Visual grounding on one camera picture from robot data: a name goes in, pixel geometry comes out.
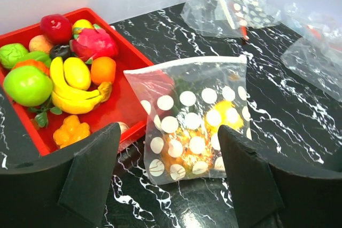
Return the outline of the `toy pineapple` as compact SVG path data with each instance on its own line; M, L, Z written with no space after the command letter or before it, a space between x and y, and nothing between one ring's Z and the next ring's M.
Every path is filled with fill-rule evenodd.
M217 132L204 125L206 113L218 103L217 89L178 77L170 95L174 103L162 116L160 153L169 179L225 177Z

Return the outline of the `yellow toy bell pepper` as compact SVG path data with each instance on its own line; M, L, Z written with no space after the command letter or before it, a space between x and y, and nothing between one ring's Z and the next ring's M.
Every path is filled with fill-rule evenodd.
M215 104L205 115L204 125L208 132L215 133L221 125L235 130L244 126L244 121L231 101L223 100Z

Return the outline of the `polka dot zip bag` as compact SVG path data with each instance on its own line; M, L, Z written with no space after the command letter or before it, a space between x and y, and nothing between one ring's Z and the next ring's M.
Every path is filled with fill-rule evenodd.
M226 176L218 130L251 136L245 55L202 56L123 73L147 114L144 165L151 183Z

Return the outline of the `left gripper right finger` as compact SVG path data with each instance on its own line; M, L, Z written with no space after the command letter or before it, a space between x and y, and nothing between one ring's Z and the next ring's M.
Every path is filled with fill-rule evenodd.
M218 138L239 227L283 227L284 207L267 161L236 130L222 125Z

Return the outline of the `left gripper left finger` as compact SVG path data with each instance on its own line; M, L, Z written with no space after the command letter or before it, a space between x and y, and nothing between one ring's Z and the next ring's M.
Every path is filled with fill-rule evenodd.
M121 129L111 123L94 133L91 142L75 153L58 204L96 227L104 212Z

